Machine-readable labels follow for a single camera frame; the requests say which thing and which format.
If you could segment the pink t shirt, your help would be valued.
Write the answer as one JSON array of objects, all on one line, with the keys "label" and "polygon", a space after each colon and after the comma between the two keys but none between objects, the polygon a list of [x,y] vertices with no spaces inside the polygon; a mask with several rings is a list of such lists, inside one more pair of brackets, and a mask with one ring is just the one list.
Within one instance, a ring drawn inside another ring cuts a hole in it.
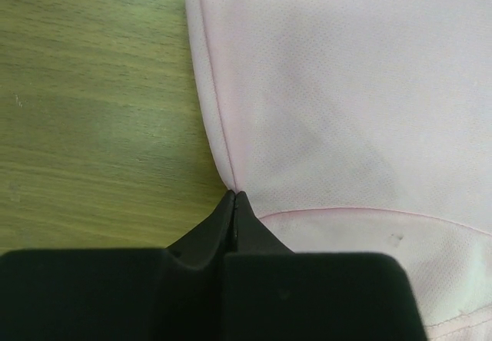
[{"label": "pink t shirt", "polygon": [[431,340],[491,338],[491,0],[185,0],[227,188],[296,251],[406,270]]}]

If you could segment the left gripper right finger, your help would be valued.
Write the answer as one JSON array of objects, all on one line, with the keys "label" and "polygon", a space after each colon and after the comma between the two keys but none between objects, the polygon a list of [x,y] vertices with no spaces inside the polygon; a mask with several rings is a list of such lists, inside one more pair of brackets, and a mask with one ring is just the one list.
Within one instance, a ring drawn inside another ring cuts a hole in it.
[{"label": "left gripper right finger", "polygon": [[382,253],[294,253],[235,198],[227,340],[424,340],[407,274]]}]

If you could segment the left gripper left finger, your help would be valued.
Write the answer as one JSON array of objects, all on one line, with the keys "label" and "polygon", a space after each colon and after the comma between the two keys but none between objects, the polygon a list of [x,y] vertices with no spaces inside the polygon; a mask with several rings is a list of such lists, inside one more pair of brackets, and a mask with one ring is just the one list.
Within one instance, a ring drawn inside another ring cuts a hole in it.
[{"label": "left gripper left finger", "polygon": [[164,340],[218,331],[235,195],[167,248],[14,250],[1,257],[3,340]]}]

